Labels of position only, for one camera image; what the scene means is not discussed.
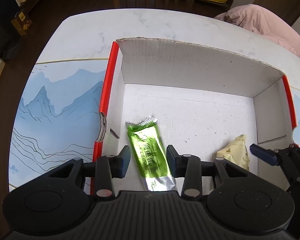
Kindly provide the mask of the blue mountain table mat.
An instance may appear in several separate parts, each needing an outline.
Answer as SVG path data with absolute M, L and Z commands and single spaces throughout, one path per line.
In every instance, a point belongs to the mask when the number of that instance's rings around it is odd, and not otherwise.
M 12 129 L 11 190 L 71 159 L 93 160 L 107 64 L 106 59 L 94 59 L 33 67 Z

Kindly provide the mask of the pink jacket on chair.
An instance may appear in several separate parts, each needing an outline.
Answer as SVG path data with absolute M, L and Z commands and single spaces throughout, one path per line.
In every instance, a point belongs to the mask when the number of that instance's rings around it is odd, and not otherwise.
M 234 7 L 215 19 L 263 36 L 300 58 L 300 35 L 279 16 L 255 4 Z

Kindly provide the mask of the red white cardboard box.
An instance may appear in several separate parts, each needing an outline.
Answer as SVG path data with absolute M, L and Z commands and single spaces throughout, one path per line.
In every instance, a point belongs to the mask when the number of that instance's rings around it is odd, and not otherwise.
M 111 46 L 93 158 L 129 144 L 126 123 L 152 115 L 164 146 L 211 161 L 237 136 L 246 146 L 286 148 L 295 110 L 287 76 L 238 53 L 157 38 Z

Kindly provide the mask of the green foil snack packet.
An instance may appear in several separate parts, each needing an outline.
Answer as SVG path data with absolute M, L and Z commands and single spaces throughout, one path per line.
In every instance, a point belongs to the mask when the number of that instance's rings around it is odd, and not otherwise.
M 176 190 L 167 158 L 161 142 L 157 118 L 150 115 L 141 122 L 126 123 L 127 135 L 132 147 L 141 180 L 147 191 Z

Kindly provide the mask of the brown cardboard gift bag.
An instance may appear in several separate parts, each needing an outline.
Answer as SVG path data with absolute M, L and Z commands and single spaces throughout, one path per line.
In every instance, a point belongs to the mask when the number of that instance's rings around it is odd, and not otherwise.
M 32 25 L 31 19 L 23 10 L 16 13 L 14 19 L 11 20 L 11 23 L 20 36 L 26 35 Z

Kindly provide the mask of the cream yellow snack packet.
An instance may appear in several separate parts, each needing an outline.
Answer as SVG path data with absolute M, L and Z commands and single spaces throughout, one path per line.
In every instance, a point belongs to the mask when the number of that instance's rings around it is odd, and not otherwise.
M 237 166 L 249 171 L 249 156 L 245 144 L 246 135 L 242 134 L 228 143 L 216 153 L 216 157 L 224 158 Z

